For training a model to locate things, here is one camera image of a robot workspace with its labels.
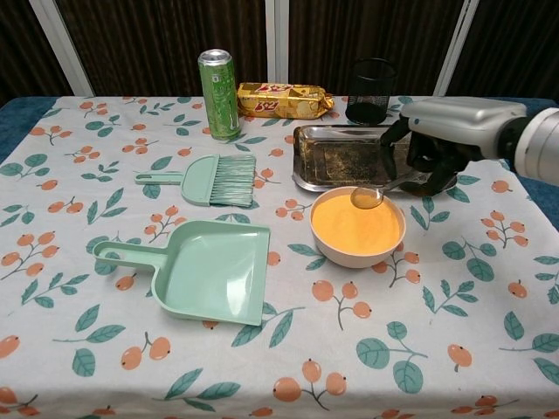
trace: green can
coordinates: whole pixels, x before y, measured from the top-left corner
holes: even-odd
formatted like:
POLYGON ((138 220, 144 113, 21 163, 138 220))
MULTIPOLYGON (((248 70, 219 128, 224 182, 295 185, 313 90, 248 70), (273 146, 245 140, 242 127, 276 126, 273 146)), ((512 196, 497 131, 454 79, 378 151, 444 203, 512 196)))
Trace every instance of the green can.
POLYGON ((216 140, 235 138, 241 128, 231 54, 224 50, 204 51, 198 57, 198 68, 211 136, 216 140))

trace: can lid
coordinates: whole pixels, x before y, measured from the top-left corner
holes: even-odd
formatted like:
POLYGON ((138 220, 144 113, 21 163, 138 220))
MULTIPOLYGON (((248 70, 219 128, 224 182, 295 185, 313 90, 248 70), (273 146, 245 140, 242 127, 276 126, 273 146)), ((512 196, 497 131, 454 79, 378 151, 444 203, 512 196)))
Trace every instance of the can lid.
POLYGON ((231 54, 225 50, 208 50, 204 51, 198 57, 198 62, 204 63, 206 65, 218 65, 223 64, 231 59, 231 54))

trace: metal tray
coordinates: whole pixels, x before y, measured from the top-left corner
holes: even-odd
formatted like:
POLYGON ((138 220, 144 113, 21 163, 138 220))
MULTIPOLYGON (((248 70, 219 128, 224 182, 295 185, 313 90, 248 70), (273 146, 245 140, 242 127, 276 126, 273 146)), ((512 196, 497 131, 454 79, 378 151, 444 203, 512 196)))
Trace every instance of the metal tray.
MULTIPOLYGON (((380 136, 388 127, 353 125, 306 125, 295 128, 293 180, 303 189, 323 192, 341 186, 370 184, 381 187, 390 181, 380 160, 380 136)), ((394 150, 398 176, 427 175, 406 164, 410 136, 394 150)))

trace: spoon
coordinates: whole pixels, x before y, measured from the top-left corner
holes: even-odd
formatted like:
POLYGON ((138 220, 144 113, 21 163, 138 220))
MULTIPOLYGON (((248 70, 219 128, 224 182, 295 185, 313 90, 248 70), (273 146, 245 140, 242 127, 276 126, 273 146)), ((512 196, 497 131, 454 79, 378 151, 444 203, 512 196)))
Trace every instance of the spoon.
POLYGON ((358 186, 353 190, 349 199, 358 209, 371 210, 383 203, 385 192, 400 186, 404 182, 415 179, 418 175, 418 172, 412 170, 405 175, 398 177, 396 180, 388 182, 381 188, 374 186, 358 186))

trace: brush bristles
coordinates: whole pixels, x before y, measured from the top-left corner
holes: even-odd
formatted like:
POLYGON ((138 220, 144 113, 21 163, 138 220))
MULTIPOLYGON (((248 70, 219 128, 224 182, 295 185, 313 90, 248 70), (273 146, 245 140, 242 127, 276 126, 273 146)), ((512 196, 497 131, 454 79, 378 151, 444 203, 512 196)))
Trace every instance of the brush bristles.
POLYGON ((256 158, 253 155, 219 157, 210 203, 250 207, 256 158))

